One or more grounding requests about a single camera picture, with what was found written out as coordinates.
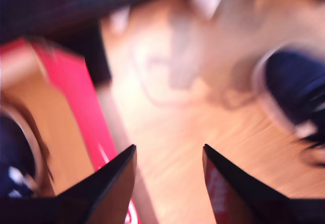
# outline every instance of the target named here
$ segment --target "dark pant leg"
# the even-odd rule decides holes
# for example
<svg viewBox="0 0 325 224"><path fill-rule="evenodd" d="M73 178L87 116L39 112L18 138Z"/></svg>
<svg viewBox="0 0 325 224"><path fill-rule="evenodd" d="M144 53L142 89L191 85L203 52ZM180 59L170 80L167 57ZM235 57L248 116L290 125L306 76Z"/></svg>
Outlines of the dark pant leg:
<svg viewBox="0 0 325 224"><path fill-rule="evenodd" d="M101 30L97 22L83 25L74 31L49 35L47 38L84 56L94 85L111 80Z"/></svg>

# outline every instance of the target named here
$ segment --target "sneaker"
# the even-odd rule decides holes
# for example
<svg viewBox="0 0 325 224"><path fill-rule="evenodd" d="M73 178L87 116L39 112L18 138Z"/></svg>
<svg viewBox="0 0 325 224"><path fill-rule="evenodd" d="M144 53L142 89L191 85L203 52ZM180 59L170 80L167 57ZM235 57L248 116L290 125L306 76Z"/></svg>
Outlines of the sneaker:
<svg viewBox="0 0 325 224"><path fill-rule="evenodd" d="M38 142L24 117L1 104L0 197L31 197L42 181L43 160Z"/></svg>
<svg viewBox="0 0 325 224"><path fill-rule="evenodd" d="M283 48L265 55L253 72L253 90L283 131L314 142L311 162L325 166L325 65Z"/></svg>

